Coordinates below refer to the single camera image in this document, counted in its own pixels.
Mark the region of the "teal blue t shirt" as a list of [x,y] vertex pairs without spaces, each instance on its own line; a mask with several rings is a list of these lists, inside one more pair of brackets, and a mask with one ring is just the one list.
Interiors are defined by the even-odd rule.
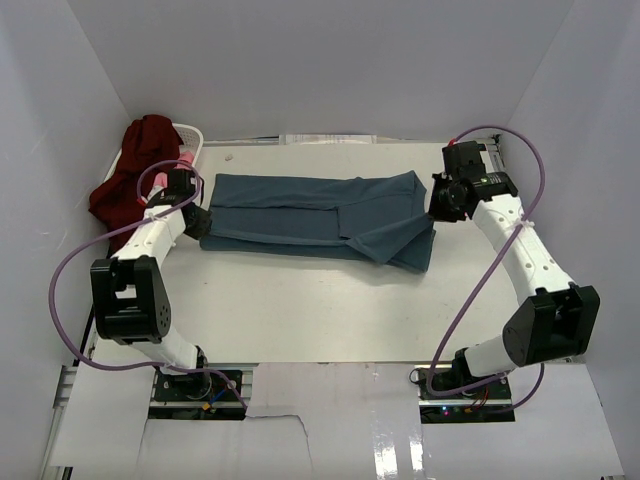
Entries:
[[417,174],[321,179],[219,174],[205,251],[361,260],[422,274],[434,222]]

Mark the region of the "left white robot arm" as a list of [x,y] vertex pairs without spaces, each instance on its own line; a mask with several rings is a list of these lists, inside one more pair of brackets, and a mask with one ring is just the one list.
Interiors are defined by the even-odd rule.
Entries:
[[177,376],[177,387],[199,399],[211,387],[202,349],[172,325],[161,266],[176,240],[199,240],[209,232],[211,212],[202,208],[203,180],[189,167],[172,169],[167,186],[144,202],[145,223],[111,258],[90,269],[96,329],[100,338],[132,347]]

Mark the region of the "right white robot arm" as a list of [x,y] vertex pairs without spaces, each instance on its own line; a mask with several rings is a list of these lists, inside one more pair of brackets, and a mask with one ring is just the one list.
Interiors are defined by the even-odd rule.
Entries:
[[575,357],[588,348],[601,300],[554,260],[525,217],[518,190],[504,172],[489,172],[475,141],[443,148],[429,213],[437,221],[472,220],[497,254],[519,307],[495,338],[459,350],[447,370],[431,367],[427,391],[472,399],[517,368]]

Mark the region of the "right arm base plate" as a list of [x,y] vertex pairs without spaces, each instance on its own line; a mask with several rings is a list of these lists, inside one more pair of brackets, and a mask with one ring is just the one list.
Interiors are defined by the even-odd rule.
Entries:
[[428,367],[417,366],[409,381],[419,389],[419,413],[423,425],[511,423],[515,413],[512,392],[506,379],[453,396],[438,397],[426,388]]

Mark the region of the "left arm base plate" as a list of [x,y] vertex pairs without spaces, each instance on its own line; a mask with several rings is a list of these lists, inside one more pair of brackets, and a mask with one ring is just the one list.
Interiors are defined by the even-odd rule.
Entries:
[[242,392],[242,370],[223,370],[226,382],[214,374],[166,375],[154,378],[148,418],[180,421],[242,421],[245,408],[232,389]]

